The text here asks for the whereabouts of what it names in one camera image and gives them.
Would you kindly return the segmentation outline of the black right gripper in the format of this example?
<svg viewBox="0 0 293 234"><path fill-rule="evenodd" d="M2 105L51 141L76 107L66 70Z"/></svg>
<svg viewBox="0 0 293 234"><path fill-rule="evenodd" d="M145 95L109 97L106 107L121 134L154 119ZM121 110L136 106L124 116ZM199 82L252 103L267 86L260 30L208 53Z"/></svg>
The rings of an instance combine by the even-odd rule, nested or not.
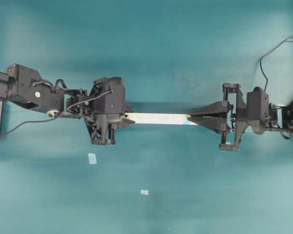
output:
<svg viewBox="0 0 293 234"><path fill-rule="evenodd" d="M237 151L241 142L241 136L248 127L246 120L247 105L243 100L243 94L239 84L223 84L224 100L214 102L208 106L195 110L189 113L189 121L202 125L218 134L221 134L221 143L219 145L222 151ZM229 94L236 94L235 113L233 106L228 102ZM227 133L230 132L230 127L227 124L227 119L222 117L204 117L214 116L230 111L231 129L234 132L234 144L227 144Z"/></svg>

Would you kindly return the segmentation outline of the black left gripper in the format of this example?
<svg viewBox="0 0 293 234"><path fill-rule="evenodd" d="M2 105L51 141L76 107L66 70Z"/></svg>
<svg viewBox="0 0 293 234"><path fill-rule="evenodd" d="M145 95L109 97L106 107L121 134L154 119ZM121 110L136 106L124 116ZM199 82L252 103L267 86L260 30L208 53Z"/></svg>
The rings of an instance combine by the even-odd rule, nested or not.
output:
<svg viewBox="0 0 293 234"><path fill-rule="evenodd" d="M109 91L104 92L98 97L95 97L94 95L89 94L89 97L95 98L96 100L108 93ZM119 123L109 123L107 121L106 115L95 115L93 113L92 101L89 102L90 109L87 111L87 115L84 117L84 122L88 129L88 133L91 138L91 143L96 145L115 144L115 130L135 124L135 121L128 119L125 116L120 116ZM123 113L130 113L130 112L131 112L130 105L126 101L123 102Z"/></svg>

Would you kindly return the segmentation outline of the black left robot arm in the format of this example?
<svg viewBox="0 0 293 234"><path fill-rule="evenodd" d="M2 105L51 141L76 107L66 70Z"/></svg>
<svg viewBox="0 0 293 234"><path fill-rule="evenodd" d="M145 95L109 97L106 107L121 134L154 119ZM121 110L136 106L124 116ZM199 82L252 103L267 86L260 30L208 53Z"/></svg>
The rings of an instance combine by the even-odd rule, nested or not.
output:
<svg viewBox="0 0 293 234"><path fill-rule="evenodd" d="M83 119L94 145L114 145L115 131L134 124L128 119L132 109L126 102L126 89L120 77L100 78L92 89L70 89L62 79L52 83L39 72L13 64L0 72L0 138L3 103L49 116L48 121L63 118Z"/></svg>

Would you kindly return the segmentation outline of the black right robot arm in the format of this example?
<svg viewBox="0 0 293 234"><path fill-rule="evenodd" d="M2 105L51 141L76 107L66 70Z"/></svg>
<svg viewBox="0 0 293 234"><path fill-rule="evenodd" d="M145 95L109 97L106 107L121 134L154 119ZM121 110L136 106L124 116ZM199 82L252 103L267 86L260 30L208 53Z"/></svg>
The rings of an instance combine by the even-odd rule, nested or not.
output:
<svg viewBox="0 0 293 234"><path fill-rule="evenodd" d="M260 87L243 99L239 84L223 84L223 100L214 102L188 115L188 121L221 135L220 150L236 151L248 127L258 135L279 132L284 139L293 136L293 101L288 105L269 102Z"/></svg>

